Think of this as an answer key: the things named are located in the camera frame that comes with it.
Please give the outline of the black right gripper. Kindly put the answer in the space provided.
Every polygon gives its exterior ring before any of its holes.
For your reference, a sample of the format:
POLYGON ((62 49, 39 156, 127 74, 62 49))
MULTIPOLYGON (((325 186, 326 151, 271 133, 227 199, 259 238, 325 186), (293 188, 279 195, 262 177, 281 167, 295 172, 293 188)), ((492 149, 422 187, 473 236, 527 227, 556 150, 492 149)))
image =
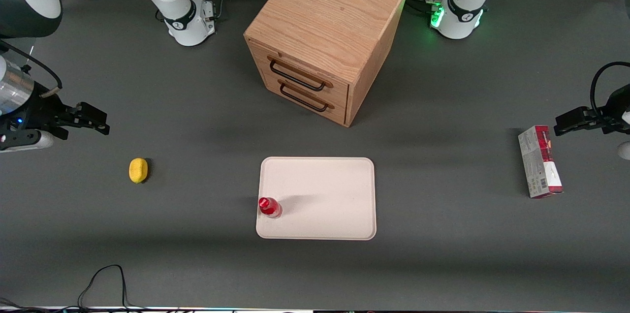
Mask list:
POLYGON ((73 123, 68 113, 70 107, 63 104, 58 95, 42 98, 33 92, 25 99, 23 94, 1 93, 1 140, 11 138, 11 133, 36 129, 47 131, 60 139, 67 139, 66 127, 87 128, 108 135, 107 114, 87 102, 76 105, 74 115, 81 122, 73 123))

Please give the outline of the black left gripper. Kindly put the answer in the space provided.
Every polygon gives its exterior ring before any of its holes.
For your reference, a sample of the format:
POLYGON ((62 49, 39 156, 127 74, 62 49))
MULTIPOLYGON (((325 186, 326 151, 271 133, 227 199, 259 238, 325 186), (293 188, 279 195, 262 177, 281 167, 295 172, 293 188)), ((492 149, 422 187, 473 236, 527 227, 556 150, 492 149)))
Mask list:
POLYGON ((603 117, 608 126, 597 118, 596 112, 586 106, 580 106, 555 118, 554 134, 562 136, 578 130, 592 130, 603 128, 603 134, 613 132, 630 134, 630 85, 627 84, 612 94, 603 107, 603 117))

